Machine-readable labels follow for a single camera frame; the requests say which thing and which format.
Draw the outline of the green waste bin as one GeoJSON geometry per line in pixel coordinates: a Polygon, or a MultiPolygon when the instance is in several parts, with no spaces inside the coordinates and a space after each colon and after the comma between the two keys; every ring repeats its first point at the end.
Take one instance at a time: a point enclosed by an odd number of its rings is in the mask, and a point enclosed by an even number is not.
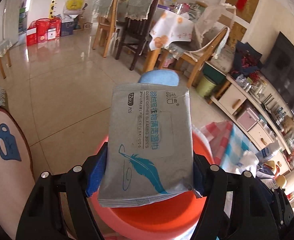
{"type": "Polygon", "coordinates": [[[205,98],[209,96],[212,90],[216,87],[216,83],[212,81],[208,76],[203,75],[196,88],[196,92],[199,96],[205,98]]]}

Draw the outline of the pink plastic bucket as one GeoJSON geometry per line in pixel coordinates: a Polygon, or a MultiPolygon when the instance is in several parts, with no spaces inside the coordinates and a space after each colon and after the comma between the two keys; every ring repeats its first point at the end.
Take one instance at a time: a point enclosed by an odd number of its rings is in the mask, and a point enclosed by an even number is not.
{"type": "Polygon", "coordinates": [[[139,207],[102,207],[98,193],[90,198],[100,219],[116,233],[129,239],[174,239],[197,224],[206,198],[191,191],[162,202],[139,207]]]}

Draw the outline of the cream cushion blue cup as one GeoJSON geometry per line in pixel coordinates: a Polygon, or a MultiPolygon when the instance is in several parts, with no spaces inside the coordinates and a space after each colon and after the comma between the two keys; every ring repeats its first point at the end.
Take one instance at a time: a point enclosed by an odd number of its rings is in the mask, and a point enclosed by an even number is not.
{"type": "Polygon", "coordinates": [[[34,185],[26,137],[10,113],[0,108],[0,226],[11,239],[34,185]]]}

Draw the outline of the red gift boxes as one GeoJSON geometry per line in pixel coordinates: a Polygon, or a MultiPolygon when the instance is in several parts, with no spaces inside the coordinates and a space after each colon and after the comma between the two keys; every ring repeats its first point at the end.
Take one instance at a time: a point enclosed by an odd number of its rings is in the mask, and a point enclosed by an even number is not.
{"type": "Polygon", "coordinates": [[[60,37],[61,18],[40,18],[33,21],[26,31],[26,44],[32,46],[37,43],[60,37]]]}

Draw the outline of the dining table orange cloth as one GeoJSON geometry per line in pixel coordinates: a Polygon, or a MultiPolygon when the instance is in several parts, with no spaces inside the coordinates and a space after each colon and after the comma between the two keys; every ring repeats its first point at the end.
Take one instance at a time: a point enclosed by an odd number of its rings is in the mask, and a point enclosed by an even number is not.
{"type": "Polygon", "coordinates": [[[163,48],[172,42],[190,42],[195,22],[186,18],[187,13],[178,15],[172,11],[157,7],[152,18],[150,43],[144,63],[143,73],[152,71],[163,48]]]}

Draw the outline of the black television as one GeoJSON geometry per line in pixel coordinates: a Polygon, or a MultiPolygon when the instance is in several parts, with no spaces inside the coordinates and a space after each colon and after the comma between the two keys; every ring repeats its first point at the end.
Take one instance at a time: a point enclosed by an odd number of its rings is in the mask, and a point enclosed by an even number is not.
{"type": "Polygon", "coordinates": [[[294,115],[294,45],[280,32],[261,73],[294,115]]]}

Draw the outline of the dark wooden chair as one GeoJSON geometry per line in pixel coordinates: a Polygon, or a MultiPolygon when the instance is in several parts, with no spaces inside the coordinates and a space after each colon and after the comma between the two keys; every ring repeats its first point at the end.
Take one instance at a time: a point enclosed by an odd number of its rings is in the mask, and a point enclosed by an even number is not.
{"type": "Polygon", "coordinates": [[[115,59],[120,58],[124,47],[133,52],[134,58],[130,65],[130,71],[135,69],[138,57],[142,55],[144,46],[147,44],[158,3],[159,0],[128,0],[124,16],[125,25],[115,59]]]}

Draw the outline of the white milk carton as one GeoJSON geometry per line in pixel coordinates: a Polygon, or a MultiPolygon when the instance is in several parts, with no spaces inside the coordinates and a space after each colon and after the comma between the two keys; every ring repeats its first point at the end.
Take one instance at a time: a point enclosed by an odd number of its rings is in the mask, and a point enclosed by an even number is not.
{"type": "Polygon", "coordinates": [[[278,141],[272,142],[255,154],[260,164],[264,164],[276,154],[278,154],[281,146],[278,141]]]}

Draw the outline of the yellow pear right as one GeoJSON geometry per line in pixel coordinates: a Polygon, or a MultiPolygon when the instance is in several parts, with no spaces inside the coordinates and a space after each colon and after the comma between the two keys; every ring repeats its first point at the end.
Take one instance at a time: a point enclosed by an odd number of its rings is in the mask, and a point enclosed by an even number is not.
{"type": "Polygon", "coordinates": [[[284,189],[287,184],[287,180],[284,175],[277,176],[275,181],[276,181],[277,185],[282,189],[284,189]]]}

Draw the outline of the blue cushioned stool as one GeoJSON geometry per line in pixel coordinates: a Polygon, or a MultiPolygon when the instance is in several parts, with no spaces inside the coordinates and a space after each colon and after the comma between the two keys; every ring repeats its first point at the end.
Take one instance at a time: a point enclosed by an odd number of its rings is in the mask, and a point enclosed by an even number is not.
{"type": "Polygon", "coordinates": [[[144,73],[138,82],[155,85],[178,86],[179,76],[173,70],[158,69],[144,73]]]}

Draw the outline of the light wooden chair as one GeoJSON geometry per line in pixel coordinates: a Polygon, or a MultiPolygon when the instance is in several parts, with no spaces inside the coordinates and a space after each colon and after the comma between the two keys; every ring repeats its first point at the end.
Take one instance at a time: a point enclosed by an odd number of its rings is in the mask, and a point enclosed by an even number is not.
{"type": "Polygon", "coordinates": [[[98,13],[98,27],[92,49],[104,46],[103,58],[108,55],[112,36],[116,33],[116,14],[118,0],[96,0],[95,10],[98,13]]]}

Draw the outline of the wooden chair with cover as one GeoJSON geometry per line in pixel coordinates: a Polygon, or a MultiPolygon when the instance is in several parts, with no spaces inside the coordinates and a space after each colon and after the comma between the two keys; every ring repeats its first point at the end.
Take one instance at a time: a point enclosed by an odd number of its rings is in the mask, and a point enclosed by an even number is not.
{"type": "Polygon", "coordinates": [[[190,88],[205,61],[218,58],[235,22],[236,7],[228,3],[206,7],[194,25],[190,42],[173,42],[169,52],[178,60],[193,66],[187,87],[190,88]]]}

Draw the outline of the checkered blue tablecloth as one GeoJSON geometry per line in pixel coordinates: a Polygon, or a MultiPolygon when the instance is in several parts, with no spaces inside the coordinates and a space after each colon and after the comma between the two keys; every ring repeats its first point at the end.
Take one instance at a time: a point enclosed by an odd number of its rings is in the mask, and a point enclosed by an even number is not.
{"type": "Polygon", "coordinates": [[[210,145],[215,164],[225,172],[242,174],[249,171],[256,176],[258,149],[233,122],[211,122],[200,131],[210,145]]]}

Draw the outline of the pink storage box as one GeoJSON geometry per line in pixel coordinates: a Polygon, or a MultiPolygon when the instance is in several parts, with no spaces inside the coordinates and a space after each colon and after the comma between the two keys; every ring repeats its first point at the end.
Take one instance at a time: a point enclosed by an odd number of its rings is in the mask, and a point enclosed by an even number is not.
{"type": "Polygon", "coordinates": [[[258,122],[258,120],[258,116],[251,108],[245,109],[237,118],[238,123],[246,131],[249,131],[258,122]]]}

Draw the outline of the yellow pear left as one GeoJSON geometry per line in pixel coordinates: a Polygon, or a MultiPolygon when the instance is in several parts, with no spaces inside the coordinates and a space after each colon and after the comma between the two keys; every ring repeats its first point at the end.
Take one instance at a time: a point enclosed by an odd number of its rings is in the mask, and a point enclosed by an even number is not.
{"type": "Polygon", "coordinates": [[[273,174],[276,174],[276,171],[277,171],[276,163],[273,160],[268,160],[263,165],[270,168],[270,170],[273,172],[273,174]]]}

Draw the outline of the yellow pear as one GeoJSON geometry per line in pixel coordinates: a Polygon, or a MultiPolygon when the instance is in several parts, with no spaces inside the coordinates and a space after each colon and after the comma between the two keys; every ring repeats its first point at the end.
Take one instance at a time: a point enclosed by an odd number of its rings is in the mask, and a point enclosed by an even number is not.
{"type": "Polygon", "coordinates": [[[287,184],[287,180],[284,175],[277,176],[275,181],[276,181],[277,185],[282,189],[284,189],[287,184]]]}
{"type": "Polygon", "coordinates": [[[263,165],[270,168],[270,170],[273,172],[273,174],[276,174],[276,171],[277,171],[276,163],[273,160],[268,160],[263,165]]]}

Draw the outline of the white cleaning wipes pack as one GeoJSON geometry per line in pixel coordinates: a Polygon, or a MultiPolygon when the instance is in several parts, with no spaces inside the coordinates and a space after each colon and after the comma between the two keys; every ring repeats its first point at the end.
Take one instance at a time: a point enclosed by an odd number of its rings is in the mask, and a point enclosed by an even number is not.
{"type": "Polygon", "coordinates": [[[137,207],[193,189],[189,90],[143,83],[112,94],[103,207],[137,207]]]}

